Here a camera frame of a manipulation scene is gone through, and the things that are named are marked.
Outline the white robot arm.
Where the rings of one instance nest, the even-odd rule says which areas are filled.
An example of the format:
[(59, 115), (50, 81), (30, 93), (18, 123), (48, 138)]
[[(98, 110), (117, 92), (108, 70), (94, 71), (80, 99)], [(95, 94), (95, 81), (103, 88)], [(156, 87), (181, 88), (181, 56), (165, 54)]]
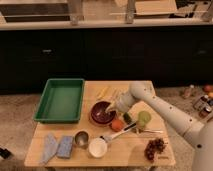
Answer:
[(142, 81), (132, 81), (106, 111), (128, 112), (143, 101), (166, 120), (194, 149), (192, 171), (213, 171), (213, 119), (203, 124), (179, 108), (153, 95)]

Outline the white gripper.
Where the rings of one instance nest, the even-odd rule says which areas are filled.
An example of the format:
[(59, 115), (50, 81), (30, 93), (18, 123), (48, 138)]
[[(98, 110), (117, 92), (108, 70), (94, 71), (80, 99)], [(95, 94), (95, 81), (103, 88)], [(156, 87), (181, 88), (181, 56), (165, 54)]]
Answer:
[(127, 91), (126, 93), (121, 93), (119, 97), (106, 108), (106, 112), (118, 111), (121, 113), (126, 113), (135, 103), (136, 99), (129, 91)]

